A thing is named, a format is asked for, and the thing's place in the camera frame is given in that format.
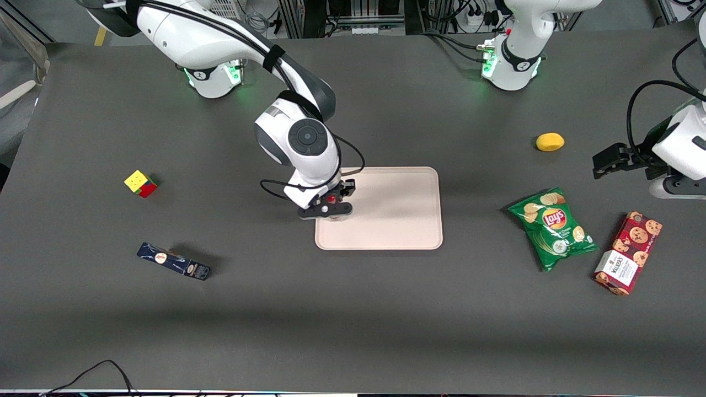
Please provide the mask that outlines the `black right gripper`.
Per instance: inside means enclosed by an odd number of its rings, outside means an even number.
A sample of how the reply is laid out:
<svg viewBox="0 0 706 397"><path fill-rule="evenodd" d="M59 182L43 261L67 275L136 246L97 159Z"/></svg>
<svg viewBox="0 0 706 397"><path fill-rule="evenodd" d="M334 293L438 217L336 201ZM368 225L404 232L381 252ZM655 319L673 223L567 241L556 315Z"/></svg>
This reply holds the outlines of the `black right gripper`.
<svg viewBox="0 0 706 397"><path fill-rule="evenodd" d="M345 201L345 197L350 197L356 190L355 179L345 179L337 186L330 189L330 204L338 204Z"/></svg>

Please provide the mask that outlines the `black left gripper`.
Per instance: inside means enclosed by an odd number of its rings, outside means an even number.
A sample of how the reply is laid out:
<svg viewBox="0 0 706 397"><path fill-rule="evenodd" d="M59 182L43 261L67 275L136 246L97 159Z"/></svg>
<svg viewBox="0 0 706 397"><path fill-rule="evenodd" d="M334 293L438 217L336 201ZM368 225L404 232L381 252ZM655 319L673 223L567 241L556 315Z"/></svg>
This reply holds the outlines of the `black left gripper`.
<svg viewBox="0 0 706 397"><path fill-rule="evenodd" d="M622 171L627 166L627 153L634 169L645 168L645 178L654 180L664 175L664 161L651 151L651 146L611 145L593 156L593 178Z"/></svg>

